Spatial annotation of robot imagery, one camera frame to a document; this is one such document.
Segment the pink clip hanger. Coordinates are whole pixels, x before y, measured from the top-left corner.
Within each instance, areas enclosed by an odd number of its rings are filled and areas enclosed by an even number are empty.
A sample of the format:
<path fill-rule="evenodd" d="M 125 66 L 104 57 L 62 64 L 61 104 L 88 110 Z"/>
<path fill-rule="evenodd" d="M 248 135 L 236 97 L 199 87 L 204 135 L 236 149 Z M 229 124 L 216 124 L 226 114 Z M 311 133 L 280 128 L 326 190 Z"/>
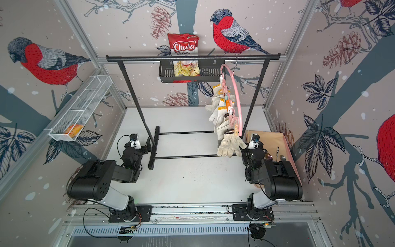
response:
<path fill-rule="evenodd" d="M 220 67 L 221 77 L 220 85 L 222 87 L 221 94 L 225 97 L 225 106 L 228 111 L 228 119 L 230 121 L 230 126 L 234 129 L 237 136 L 242 138 L 242 127 L 243 119 L 241 112 L 240 97 L 238 93 L 238 88 L 236 86 L 236 80 L 234 78 L 234 71 L 232 71 L 228 65 L 223 63 Z M 234 97 L 230 95 L 230 91 L 226 82 L 226 75 L 229 74 L 230 80 L 232 82 L 232 89 Z"/>

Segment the beige glove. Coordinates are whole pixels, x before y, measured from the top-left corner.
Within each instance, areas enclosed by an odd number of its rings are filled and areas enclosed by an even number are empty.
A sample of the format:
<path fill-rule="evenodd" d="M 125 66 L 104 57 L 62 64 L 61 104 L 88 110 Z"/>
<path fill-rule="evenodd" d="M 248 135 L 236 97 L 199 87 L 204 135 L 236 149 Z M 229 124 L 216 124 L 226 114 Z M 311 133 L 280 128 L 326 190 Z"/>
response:
<path fill-rule="evenodd" d="M 217 134 L 217 140 L 222 141 L 224 138 L 224 132 L 232 129 L 229 119 L 223 121 L 220 125 L 216 126 L 214 133 Z"/>

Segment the white knit glove yellow cuff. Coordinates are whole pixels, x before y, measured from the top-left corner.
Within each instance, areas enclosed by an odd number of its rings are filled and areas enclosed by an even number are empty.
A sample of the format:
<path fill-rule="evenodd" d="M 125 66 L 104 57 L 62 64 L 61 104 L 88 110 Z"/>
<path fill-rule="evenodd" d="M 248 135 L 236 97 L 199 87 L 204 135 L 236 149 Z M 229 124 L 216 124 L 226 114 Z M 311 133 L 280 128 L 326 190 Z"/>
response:
<path fill-rule="evenodd" d="M 217 84 L 213 87 L 213 97 L 217 97 L 222 92 L 222 85 Z"/>

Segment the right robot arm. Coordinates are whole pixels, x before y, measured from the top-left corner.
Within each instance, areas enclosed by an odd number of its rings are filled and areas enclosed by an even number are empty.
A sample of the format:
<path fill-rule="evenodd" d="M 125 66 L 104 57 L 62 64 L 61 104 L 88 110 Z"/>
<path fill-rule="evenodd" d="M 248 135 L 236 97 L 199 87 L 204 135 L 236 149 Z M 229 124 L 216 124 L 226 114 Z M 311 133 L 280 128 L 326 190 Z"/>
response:
<path fill-rule="evenodd" d="M 270 208 L 278 199 L 294 201 L 302 198 L 301 182 L 292 164 L 284 158 L 274 160 L 259 140 L 250 141 L 242 150 L 242 161 L 246 181 L 259 186 L 259 191 L 247 199 L 249 211 Z"/>

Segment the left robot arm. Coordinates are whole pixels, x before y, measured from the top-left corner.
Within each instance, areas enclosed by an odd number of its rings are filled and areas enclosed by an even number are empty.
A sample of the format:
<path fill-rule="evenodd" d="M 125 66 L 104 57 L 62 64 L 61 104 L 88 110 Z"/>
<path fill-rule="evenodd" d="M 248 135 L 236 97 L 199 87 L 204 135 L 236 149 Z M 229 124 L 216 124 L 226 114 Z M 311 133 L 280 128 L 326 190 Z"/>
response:
<path fill-rule="evenodd" d="M 139 144 L 137 134 L 129 136 L 121 155 L 122 165 L 115 160 L 88 161 L 68 182 L 66 194 L 75 200 L 96 202 L 114 211 L 135 212 L 134 199 L 111 186 L 111 182 L 136 183 L 142 172 L 143 155 L 152 150 L 150 140 Z"/>

